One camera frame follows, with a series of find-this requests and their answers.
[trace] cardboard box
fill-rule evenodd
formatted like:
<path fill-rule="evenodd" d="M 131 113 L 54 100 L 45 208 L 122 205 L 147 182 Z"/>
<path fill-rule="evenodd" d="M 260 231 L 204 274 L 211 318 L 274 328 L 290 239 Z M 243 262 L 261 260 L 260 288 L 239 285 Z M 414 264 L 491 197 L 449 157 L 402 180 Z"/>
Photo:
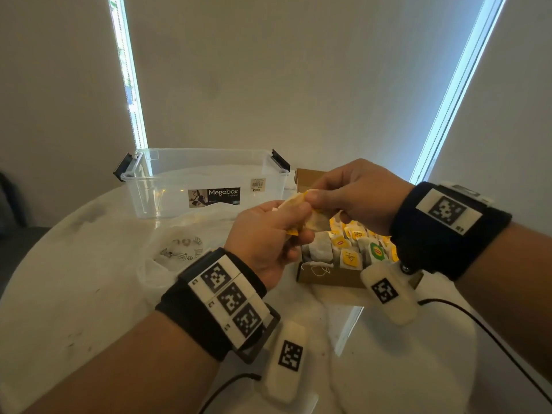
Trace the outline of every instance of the cardboard box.
<path fill-rule="evenodd" d="M 323 171 L 308 170 L 306 168 L 295 170 L 297 192 L 304 193 L 310 189 L 323 174 Z M 409 278 L 410 285 L 416 289 L 422 277 L 422 271 L 412 274 Z M 361 280 L 361 272 L 358 270 L 342 269 L 340 267 L 304 266 L 302 262 L 299 263 L 297 268 L 296 280 L 298 283 L 365 289 Z"/>

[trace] plastic bag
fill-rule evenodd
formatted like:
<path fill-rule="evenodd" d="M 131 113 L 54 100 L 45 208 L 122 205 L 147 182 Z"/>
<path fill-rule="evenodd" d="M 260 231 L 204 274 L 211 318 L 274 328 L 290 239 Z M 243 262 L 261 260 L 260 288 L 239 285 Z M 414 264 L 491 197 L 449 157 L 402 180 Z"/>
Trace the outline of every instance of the plastic bag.
<path fill-rule="evenodd" d="M 137 268 L 145 298 L 157 305 L 178 274 L 208 250 L 222 247 L 240 209 L 226 203 L 198 208 L 156 228 Z"/>

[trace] forearm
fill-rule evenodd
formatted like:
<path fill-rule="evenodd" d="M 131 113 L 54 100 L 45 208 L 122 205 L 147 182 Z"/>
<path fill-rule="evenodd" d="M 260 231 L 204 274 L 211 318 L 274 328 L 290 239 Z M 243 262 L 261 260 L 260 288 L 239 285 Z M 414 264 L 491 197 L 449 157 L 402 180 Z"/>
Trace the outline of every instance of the forearm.
<path fill-rule="evenodd" d="M 471 306 L 552 380 L 552 239 L 515 223 L 456 282 Z"/>
<path fill-rule="evenodd" d="M 219 363 L 154 311 L 26 413 L 196 413 Z"/>

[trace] clear plastic container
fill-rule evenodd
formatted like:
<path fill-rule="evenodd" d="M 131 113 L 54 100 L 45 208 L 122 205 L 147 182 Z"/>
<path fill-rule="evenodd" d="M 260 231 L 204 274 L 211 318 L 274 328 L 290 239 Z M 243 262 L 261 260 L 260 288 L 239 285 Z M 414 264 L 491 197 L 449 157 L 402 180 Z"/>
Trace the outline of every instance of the clear plastic container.
<path fill-rule="evenodd" d="M 250 208 L 281 199 L 289 164 L 248 149 L 139 149 L 120 179 L 139 218 L 174 217 L 215 202 Z"/>

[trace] black latch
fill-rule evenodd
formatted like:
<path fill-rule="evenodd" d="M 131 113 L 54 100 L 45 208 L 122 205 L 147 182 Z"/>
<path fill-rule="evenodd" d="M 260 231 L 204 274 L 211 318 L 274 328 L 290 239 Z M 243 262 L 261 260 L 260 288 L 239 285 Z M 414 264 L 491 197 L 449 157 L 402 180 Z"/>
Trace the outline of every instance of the black latch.
<path fill-rule="evenodd" d="M 121 174 L 127 171 L 127 168 L 129 167 L 132 160 L 133 160 L 132 155 L 128 153 L 127 155 L 125 155 L 125 158 L 122 159 L 121 163 L 117 167 L 117 170 L 113 172 L 113 174 L 115 174 L 115 177 L 117 177 L 119 181 L 124 181 L 124 180 L 121 180 Z"/>
<path fill-rule="evenodd" d="M 276 164 L 282 167 L 284 170 L 289 171 L 290 169 L 289 163 L 274 150 L 272 150 L 272 159 L 276 161 Z"/>

